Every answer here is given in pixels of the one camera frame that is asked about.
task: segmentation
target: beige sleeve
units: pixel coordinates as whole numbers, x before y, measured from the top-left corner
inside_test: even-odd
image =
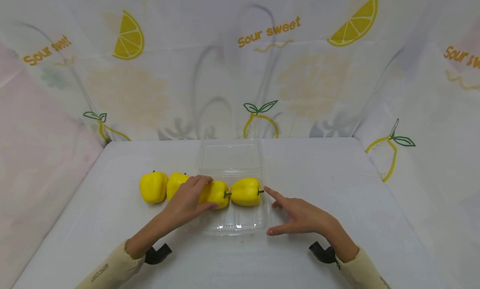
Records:
[[[370,257],[361,248],[350,262],[343,263],[337,257],[338,269],[355,289],[391,289],[380,276]]]
[[[127,241],[114,249],[75,289],[117,289],[140,270],[145,256],[137,260],[125,251]]]

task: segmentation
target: table surface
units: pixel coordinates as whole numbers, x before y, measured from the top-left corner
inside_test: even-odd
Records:
[[[138,191],[152,169],[197,173],[201,142],[112,142],[67,205],[15,284],[73,288],[121,241],[162,210]],[[392,288],[446,288],[388,188],[355,138],[262,140],[265,184],[337,217]],[[274,225],[284,221],[269,207]],[[162,238],[173,254],[144,265],[123,288],[350,288],[334,264],[308,247],[315,234],[204,236],[182,230]]]

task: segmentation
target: right hand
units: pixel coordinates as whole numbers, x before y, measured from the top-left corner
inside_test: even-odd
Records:
[[[287,223],[269,228],[267,230],[269,236],[313,232],[325,236],[326,230],[331,225],[338,224],[338,221],[329,213],[300,198],[284,197],[266,186],[265,191],[275,198],[272,207],[284,208],[290,219]]]

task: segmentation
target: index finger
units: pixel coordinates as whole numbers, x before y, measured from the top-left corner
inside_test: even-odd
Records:
[[[209,182],[213,182],[213,178],[206,176],[206,175],[201,175],[200,178],[198,179],[197,184],[193,187],[195,191],[202,191],[202,189],[207,185]]]
[[[285,197],[281,195],[279,192],[267,186],[265,186],[264,189],[271,197],[275,198],[275,200],[278,201],[279,203],[282,203],[285,200]]]

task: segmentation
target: bell pepper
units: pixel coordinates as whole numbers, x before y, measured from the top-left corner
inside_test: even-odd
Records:
[[[215,210],[223,209],[228,206],[230,202],[230,191],[228,191],[228,185],[222,181],[213,181],[205,185],[200,193],[200,198],[198,200],[199,204],[214,202],[218,206],[214,208]]]
[[[246,178],[236,181],[231,187],[230,198],[235,204],[252,207],[260,203],[260,182],[255,178]]]
[[[179,172],[172,173],[167,183],[167,200],[171,200],[175,192],[179,190],[180,185],[186,182],[188,178],[189,176],[183,173],[179,173]]]
[[[163,172],[148,173],[140,179],[140,194],[143,200],[149,204],[155,204],[165,199],[168,176]]]

